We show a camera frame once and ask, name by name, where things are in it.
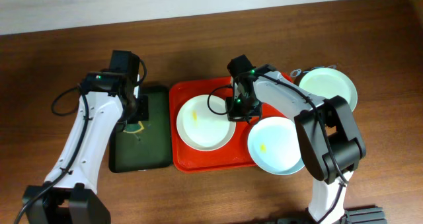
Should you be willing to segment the green yellow sponge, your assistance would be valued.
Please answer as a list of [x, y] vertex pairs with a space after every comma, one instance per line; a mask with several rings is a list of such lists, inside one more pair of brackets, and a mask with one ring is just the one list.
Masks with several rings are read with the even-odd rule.
[[144, 126], [141, 121], [138, 121], [134, 124], [126, 124], [125, 128], [122, 130], [124, 133], [139, 133], [144, 130]]

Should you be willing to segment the light blue plate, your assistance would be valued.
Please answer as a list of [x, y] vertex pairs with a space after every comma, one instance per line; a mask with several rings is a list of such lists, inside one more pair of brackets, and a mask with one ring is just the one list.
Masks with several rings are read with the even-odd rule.
[[270, 174], [286, 176], [305, 167], [290, 119], [269, 117], [259, 121], [249, 132], [247, 147], [255, 164]]

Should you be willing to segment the white cream plate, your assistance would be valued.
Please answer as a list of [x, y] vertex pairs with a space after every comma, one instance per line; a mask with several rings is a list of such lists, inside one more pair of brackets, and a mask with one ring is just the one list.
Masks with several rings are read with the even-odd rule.
[[185, 102], [178, 112], [176, 128], [180, 138], [198, 151], [214, 151], [233, 137], [236, 123], [224, 114], [225, 101], [214, 95], [199, 95]]

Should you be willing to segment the pale green plate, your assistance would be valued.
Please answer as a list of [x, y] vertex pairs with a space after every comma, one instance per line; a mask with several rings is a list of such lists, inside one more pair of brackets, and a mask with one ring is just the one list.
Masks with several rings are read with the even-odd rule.
[[331, 67], [318, 67], [304, 71], [294, 83], [307, 92], [325, 98], [332, 98], [336, 95], [344, 98], [354, 111], [358, 103], [358, 92], [352, 80]]

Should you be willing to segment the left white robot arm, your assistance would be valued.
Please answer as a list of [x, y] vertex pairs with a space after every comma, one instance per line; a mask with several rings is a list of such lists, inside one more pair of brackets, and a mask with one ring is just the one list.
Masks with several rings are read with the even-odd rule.
[[28, 186], [19, 223], [110, 223], [97, 196], [100, 165], [117, 124], [132, 119], [139, 107], [139, 88], [147, 72], [131, 51], [114, 50], [107, 69], [90, 72], [76, 85], [75, 122], [53, 169], [40, 186]]

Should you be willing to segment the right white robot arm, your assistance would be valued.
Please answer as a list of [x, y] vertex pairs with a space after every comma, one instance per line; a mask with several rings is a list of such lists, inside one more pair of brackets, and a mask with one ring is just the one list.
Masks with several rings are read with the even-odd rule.
[[366, 148], [348, 102], [299, 88], [271, 65], [255, 67], [245, 55], [232, 59], [232, 95], [225, 99], [228, 119], [249, 122], [266, 103], [292, 120], [305, 168], [314, 178], [307, 212], [314, 223], [352, 223], [344, 209], [346, 188]]

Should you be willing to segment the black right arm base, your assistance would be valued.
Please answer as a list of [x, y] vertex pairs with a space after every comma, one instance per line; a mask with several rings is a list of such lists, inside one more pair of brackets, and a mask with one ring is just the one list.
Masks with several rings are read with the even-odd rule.
[[[312, 224], [315, 223], [310, 217], [304, 218], [280, 218], [265, 221], [265, 224]], [[345, 214], [334, 222], [335, 224], [387, 224], [387, 219], [382, 207], [366, 207], [347, 209]]]

